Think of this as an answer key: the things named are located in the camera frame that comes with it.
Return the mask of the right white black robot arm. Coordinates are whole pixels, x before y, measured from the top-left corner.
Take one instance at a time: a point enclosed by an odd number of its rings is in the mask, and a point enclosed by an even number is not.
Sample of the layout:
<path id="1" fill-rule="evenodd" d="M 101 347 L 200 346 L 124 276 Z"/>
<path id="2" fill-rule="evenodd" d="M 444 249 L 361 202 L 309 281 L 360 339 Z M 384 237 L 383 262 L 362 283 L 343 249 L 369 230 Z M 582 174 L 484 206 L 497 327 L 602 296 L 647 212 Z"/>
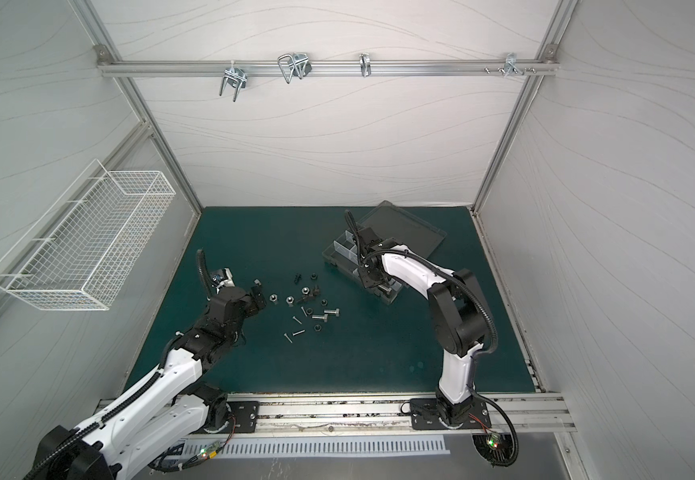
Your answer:
<path id="1" fill-rule="evenodd" d="M 443 349 L 443 370 L 435 392 L 441 424 L 459 428 L 483 397 L 475 388 L 475 366 L 499 347 L 491 308 L 473 272 L 443 268 L 391 238 L 381 239 L 345 212 L 357 249 L 357 276 L 365 289 L 395 280 L 427 300 L 435 339 Z"/>

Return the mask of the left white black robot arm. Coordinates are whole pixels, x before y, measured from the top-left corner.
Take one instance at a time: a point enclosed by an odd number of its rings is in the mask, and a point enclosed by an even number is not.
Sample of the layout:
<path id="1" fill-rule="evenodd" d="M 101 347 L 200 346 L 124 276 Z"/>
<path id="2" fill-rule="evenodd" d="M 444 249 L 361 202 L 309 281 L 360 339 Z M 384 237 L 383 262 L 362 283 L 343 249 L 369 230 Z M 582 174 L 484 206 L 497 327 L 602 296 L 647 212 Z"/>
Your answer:
<path id="1" fill-rule="evenodd" d="M 206 310 L 176 334 L 157 365 L 116 400 L 73 428 L 58 426 L 39 443 L 29 479 L 131 479 L 146 467 L 171 473 L 214 458 L 223 441 L 163 464 L 194 434 L 233 435 L 239 415 L 221 389 L 203 380 L 244 339 L 245 321 L 267 306 L 261 284 L 243 290 L 212 283 Z"/>

